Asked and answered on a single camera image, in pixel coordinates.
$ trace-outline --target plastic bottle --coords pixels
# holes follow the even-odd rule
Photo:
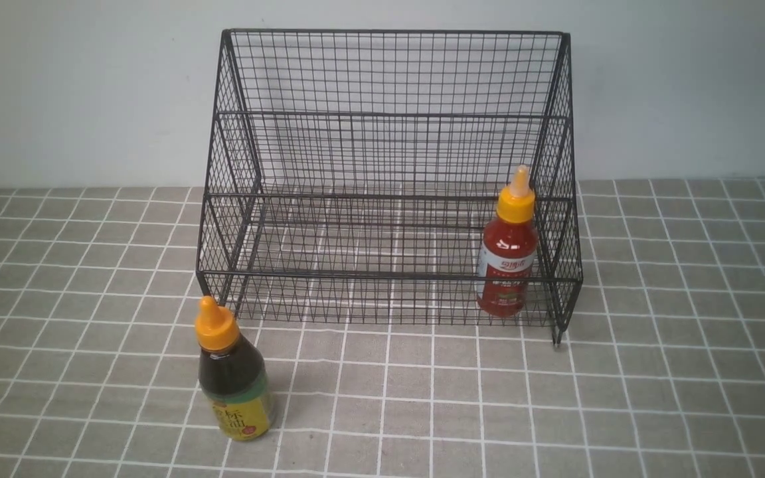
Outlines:
[[[274,423],[262,354],[240,333],[232,312],[213,297],[200,301],[195,329],[201,348],[200,385],[220,429],[239,441],[261,436]]]
[[[483,229],[477,275],[487,281],[477,284],[477,304],[495,317],[512,317],[525,306],[539,240],[533,226],[536,197],[528,180],[528,167],[519,166],[498,196],[497,217]]]

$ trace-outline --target wire basket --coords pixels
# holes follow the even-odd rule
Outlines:
[[[570,37],[222,33],[197,254],[238,318],[568,327],[582,285]],[[476,303],[482,230],[519,164],[537,194],[525,308]]]

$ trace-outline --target white label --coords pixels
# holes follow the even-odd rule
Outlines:
[[[486,248],[485,243],[480,246],[480,255],[477,259],[477,276],[480,278],[515,278],[516,275],[521,274],[533,266],[533,262],[537,257],[535,251],[533,254],[522,258],[506,258],[501,257],[489,248]],[[477,295],[483,296],[483,289],[485,288],[486,281],[477,282]]]

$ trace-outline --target white grid line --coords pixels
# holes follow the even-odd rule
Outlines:
[[[722,184],[722,185],[723,185],[722,187],[725,188],[725,196],[728,197],[728,199],[730,199],[730,194],[728,193],[728,188],[725,187],[725,184]],[[763,191],[763,188],[761,187],[761,185],[758,184],[757,187],[759,187],[760,190]],[[731,209],[733,209],[734,213],[737,214],[737,209],[734,206],[734,201],[733,200],[729,200],[728,202],[731,205]],[[738,221],[738,223],[740,224],[740,229],[742,229],[743,233],[747,235],[746,226],[743,224],[743,221],[740,220],[740,221]],[[705,235],[707,235],[707,227],[706,226],[705,226]],[[755,248],[755,245],[750,243],[749,244],[749,248],[752,249],[752,254],[754,255],[755,260],[757,261],[757,264],[761,264],[760,255],[757,254],[757,249]],[[717,255],[716,249],[713,249],[713,254],[716,255],[717,262],[721,263],[721,261],[719,261],[719,255]],[[761,270],[761,272],[763,274],[763,278],[765,279],[765,268],[760,267],[759,269]],[[741,311],[740,307],[737,306],[736,299],[734,297],[734,292],[730,290],[731,284],[730,284],[730,281],[728,279],[728,276],[725,276],[725,283],[728,285],[728,293],[730,294],[731,301],[734,303],[734,306],[737,309],[737,314],[742,319],[743,318],[743,311]],[[755,348],[754,337],[752,336],[752,331],[749,330],[749,327],[747,326],[746,321],[740,320],[740,323],[742,324],[743,331],[746,333],[746,336],[747,336],[747,338],[749,340],[749,344],[752,345],[752,350],[754,352],[754,357],[757,360],[757,363],[760,366],[761,371],[763,372],[763,377],[765,378],[765,364],[763,363],[763,360],[760,357],[760,353]],[[734,425],[737,426],[737,432],[741,433],[740,426],[738,426],[736,418],[734,419]],[[752,466],[752,460],[749,460],[749,466]]]
[[[397,217],[400,218],[401,212],[396,212]],[[394,230],[394,235],[392,235],[392,250],[399,251],[398,245],[400,245],[400,234],[398,233],[398,230]],[[391,270],[392,272],[397,269],[397,256],[394,255],[391,260]],[[394,303],[394,281],[386,281],[386,283],[391,287],[391,290],[388,292],[388,303],[389,305],[392,305]],[[379,442],[379,448],[377,448],[377,475],[382,474],[383,470],[383,442],[385,442],[385,439],[383,439],[382,435],[385,431],[385,403],[386,400],[388,400],[388,364],[391,362],[391,330],[392,330],[392,309],[388,309],[388,334],[386,334],[386,340],[385,340],[385,365],[382,368],[382,403],[380,404],[380,442]]]
[[[3,208],[2,208],[2,212],[4,212],[4,210],[5,210],[6,208],[8,208],[8,205],[10,204],[10,200],[11,200],[11,199],[8,199],[8,200],[7,200],[7,202],[4,204],[4,206],[3,206]],[[37,207],[37,211],[35,212],[35,217],[37,217],[37,215],[39,214],[39,212],[40,212],[40,211],[43,209],[43,204],[45,204],[45,202],[46,202],[46,197],[40,201],[40,204],[39,204],[39,206]],[[73,210],[72,210],[72,211],[70,211],[70,215],[72,215],[72,212],[74,212],[75,210],[76,210],[76,207],[75,207],[75,206],[73,206]],[[29,227],[31,227],[31,223],[33,223],[33,220],[31,220],[31,221],[30,221],[28,224],[26,224],[26,225],[25,225],[25,229],[23,229],[23,230],[21,231],[21,233],[19,233],[19,237],[22,237],[22,236],[24,235],[25,231],[27,231],[27,230],[28,230],[28,228],[29,228]],[[63,228],[61,229],[61,231],[58,231],[58,235],[59,235],[59,236],[60,236],[60,233],[61,233],[62,231],[63,231]],[[15,242],[13,243],[12,247],[9,249],[9,251],[8,251],[8,255],[12,253],[12,251],[13,251],[13,248],[16,248],[16,244],[17,244],[17,242],[15,241]],[[46,255],[48,255],[48,254],[49,254],[49,251],[51,251],[51,248],[49,248],[49,249],[46,249],[46,253],[44,253],[43,257],[46,257]],[[34,276],[35,274],[37,274],[37,269],[34,269],[34,270],[31,272],[31,277],[33,278],[33,276]],[[69,281],[67,281],[67,285],[69,285],[69,284],[70,284],[70,281],[72,281],[72,276],[70,276],[70,279],[69,279]],[[14,309],[16,309],[16,307],[19,305],[19,300],[21,300],[21,299],[22,299],[22,296],[23,296],[23,294],[24,294],[24,293],[25,293],[25,290],[21,290],[21,291],[19,291],[19,293],[17,294],[17,297],[16,297],[16,299],[15,299],[15,300],[13,300],[13,305],[12,305],[12,306],[10,307],[10,309],[9,309],[9,314],[10,314],[11,312],[13,312],[13,310],[14,310]],[[6,321],[7,321],[7,320],[3,320],[3,321],[2,321],[2,323],[0,324],[0,333],[1,333],[1,332],[2,332],[2,330],[3,330],[3,328],[4,328],[4,325],[5,325]],[[36,344],[37,344],[37,341],[39,341],[39,340],[40,340],[40,336],[41,336],[41,335],[43,335],[43,330],[45,330],[45,329],[46,329],[46,324],[48,324],[48,323],[45,323],[45,324],[43,324],[43,326],[40,328],[40,332],[38,332],[38,333],[37,333],[37,336],[36,336],[36,338],[34,338],[34,341],[33,341],[33,345],[36,345]],[[30,356],[30,353],[27,353],[27,354],[25,354],[25,357],[23,357],[23,359],[22,359],[21,363],[19,363],[19,368],[17,369],[17,371],[16,371],[16,373],[15,373],[15,375],[14,375],[15,377],[16,377],[16,376],[18,376],[18,375],[19,375],[19,373],[22,371],[23,367],[25,366],[25,363],[27,363],[27,362],[28,362],[28,357],[29,357],[29,356]],[[8,396],[8,393],[10,393],[10,390],[12,389],[12,387],[13,387],[13,384],[14,384],[14,383],[15,383],[15,382],[13,382],[13,381],[10,381],[10,382],[8,383],[8,386],[7,386],[7,387],[5,387],[4,393],[3,393],[3,394],[2,394],[2,396],[0,397],[0,405],[2,405],[2,403],[4,402],[4,399],[5,399],[5,397],[6,397],[6,396]],[[48,406],[48,403],[51,403],[51,402],[52,402],[52,399],[54,398],[54,393],[55,393],[55,390],[56,390],[56,388],[52,388],[52,393],[51,393],[51,394],[49,394],[49,399],[48,399],[48,402],[46,403],[46,406],[43,408],[43,412],[45,412],[45,411],[46,411],[46,407]],[[37,429],[37,424],[40,424],[40,420],[39,420],[39,419],[37,420],[37,423],[35,424],[34,430],[36,430],[36,429]],[[23,449],[23,453],[25,453],[25,451],[28,449],[28,445],[29,445],[29,443],[30,443],[30,442],[31,442],[31,439],[29,439],[29,441],[27,442],[27,444],[25,444],[25,448]],[[16,473],[16,469],[17,469],[17,467],[18,467],[18,466],[19,466],[19,460],[17,460],[17,463],[16,463],[16,465],[13,467],[13,472],[14,472],[14,473]]]

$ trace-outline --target yellow bottle cap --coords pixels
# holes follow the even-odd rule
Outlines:
[[[217,352],[230,347],[240,336],[232,312],[218,305],[212,296],[200,300],[200,315],[194,323],[197,341],[207,351]]]
[[[522,165],[512,181],[501,190],[497,199],[497,217],[511,224],[522,224],[533,218],[537,195],[529,186],[529,169]]]

